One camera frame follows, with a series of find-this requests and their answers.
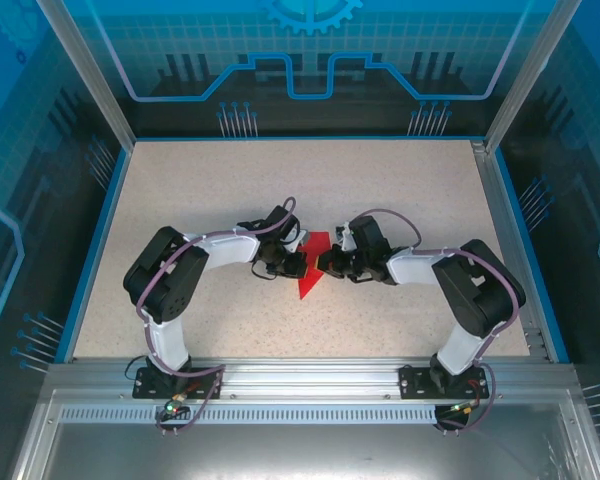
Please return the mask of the red paper sheet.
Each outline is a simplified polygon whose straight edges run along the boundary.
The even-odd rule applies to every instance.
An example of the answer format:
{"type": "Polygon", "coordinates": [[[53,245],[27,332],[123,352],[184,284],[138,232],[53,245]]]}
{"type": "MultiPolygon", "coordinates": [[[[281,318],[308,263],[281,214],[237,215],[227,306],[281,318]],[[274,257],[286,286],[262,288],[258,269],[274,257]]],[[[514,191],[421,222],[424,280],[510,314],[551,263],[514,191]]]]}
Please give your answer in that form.
{"type": "Polygon", "coordinates": [[[299,298],[303,300],[323,276],[317,268],[318,257],[331,249],[330,234],[328,232],[314,231],[309,233],[309,239],[298,251],[306,254],[307,270],[305,276],[298,281],[299,298]]]}

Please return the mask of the steel sheet metal tray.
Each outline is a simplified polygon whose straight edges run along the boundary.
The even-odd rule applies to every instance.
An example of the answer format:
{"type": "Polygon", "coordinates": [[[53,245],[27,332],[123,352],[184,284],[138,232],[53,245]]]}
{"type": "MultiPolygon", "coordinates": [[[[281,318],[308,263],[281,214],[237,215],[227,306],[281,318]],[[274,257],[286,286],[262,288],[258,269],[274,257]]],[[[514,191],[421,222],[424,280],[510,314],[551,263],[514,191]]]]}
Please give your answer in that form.
{"type": "Polygon", "coordinates": [[[571,404],[494,409],[477,429],[356,421],[35,421],[7,480],[600,480],[600,443],[571,404]]]}

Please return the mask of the blue table edge strip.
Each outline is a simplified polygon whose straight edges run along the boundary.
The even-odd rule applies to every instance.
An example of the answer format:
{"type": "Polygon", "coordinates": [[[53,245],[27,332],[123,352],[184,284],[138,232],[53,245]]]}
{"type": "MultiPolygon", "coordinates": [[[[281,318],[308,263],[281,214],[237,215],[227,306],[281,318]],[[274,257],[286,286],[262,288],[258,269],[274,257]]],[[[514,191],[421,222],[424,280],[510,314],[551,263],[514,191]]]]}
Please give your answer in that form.
{"type": "Polygon", "coordinates": [[[70,363],[72,361],[131,156],[131,153],[122,150],[116,161],[59,345],[56,349],[55,364],[70,363]]]}
{"type": "Polygon", "coordinates": [[[521,242],[518,250],[522,255],[522,268],[528,277],[525,283],[528,288],[526,308],[541,330],[548,359],[554,363],[568,364],[571,359],[538,263],[529,228],[524,220],[518,194],[515,191],[511,174],[500,148],[497,148],[495,152],[494,162],[497,165],[497,173],[501,177],[507,203],[514,218],[513,222],[515,223],[517,236],[521,242]]]}

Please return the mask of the long aluminium mounting rail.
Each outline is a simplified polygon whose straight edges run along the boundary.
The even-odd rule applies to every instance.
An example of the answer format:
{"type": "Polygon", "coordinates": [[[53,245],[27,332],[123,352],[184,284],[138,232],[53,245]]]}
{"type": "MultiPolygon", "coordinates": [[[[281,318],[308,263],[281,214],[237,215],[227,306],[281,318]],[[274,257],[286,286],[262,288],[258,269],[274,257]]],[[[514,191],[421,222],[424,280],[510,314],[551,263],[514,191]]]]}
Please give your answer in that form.
{"type": "MultiPolygon", "coordinates": [[[[131,398],[133,382],[123,375],[125,359],[83,359],[49,368],[41,396],[60,401],[114,401],[131,398]]],[[[495,357],[492,389],[502,403],[551,403],[576,395],[579,382],[569,364],[533,357],[495,357]]],[[[201,366],[225,364],[220,400],[224,403],[397,402],[398,370],[427,367],[426,358],[212,359],[201,366]]]]}

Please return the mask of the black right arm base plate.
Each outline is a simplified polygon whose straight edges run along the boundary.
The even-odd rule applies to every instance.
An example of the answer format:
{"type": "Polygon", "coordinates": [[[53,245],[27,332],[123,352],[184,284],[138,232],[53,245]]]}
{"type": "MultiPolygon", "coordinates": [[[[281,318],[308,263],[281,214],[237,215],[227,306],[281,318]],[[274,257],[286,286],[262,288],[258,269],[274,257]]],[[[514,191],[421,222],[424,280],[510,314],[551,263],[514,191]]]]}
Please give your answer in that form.
{"type": "Polygon", "coordinates": [[[442,368],[405,365],[398,370],[398,387],[403,400],[488,399],[486,372],[470,367],[459,375],[442,368]]]}

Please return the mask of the aluminium table side rail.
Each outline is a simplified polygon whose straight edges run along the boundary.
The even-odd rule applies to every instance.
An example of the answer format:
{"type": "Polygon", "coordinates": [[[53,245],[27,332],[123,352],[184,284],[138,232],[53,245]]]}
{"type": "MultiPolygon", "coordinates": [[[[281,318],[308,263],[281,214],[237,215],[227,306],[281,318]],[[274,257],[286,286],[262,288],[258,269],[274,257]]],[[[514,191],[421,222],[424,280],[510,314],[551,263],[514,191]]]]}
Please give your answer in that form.
{"type": "Polygon", "coordinates": [[[502,263],[518,280],[526,294],[526,303],[520,308],[517,319],[498,334],[487,354],[495,355],[496,348],[503,347],[506,340],[516,339],[522,345],[523,354],[531,361],[552,363],[553,347],[547,339],[545,313],[526,256],[514,202],[507,193],[496,158],[487,153],[481,141],[472,140],[471,148],[493,221],[502,263]]]}

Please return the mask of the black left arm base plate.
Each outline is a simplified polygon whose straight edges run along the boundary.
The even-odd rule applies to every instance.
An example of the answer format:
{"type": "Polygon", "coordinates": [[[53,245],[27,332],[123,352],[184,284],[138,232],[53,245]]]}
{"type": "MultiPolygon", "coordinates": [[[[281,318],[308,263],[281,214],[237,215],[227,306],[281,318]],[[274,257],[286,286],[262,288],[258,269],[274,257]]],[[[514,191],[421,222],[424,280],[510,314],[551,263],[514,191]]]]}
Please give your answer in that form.
{"type": "Polygon", "coordinates": [[[177,394],[184,394],[187,400],[204,400],[217,378],[217,374],[183,378],[167,374],[150,365],[137,370],[132,397],[134,399],[167,400],[177,394]]]}

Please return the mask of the aluminium frame post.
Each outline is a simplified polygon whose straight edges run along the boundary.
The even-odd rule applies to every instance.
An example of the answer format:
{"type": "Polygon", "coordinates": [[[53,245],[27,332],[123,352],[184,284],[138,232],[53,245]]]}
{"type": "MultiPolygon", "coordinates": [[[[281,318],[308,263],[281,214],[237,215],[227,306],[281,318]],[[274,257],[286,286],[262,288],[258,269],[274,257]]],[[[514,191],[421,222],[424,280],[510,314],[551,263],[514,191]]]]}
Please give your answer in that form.
{"type": "Polygon", "coordinates": [[[136,137],[87,43],[62,0],[36,0],[48,23],[126,153],[136,137]]]}
{"type": "Polygon", "coordinates": [[[556,0],[487,131],[485,152],[488,155],[495,155],[580,4],[581,0],[556,0]]]}

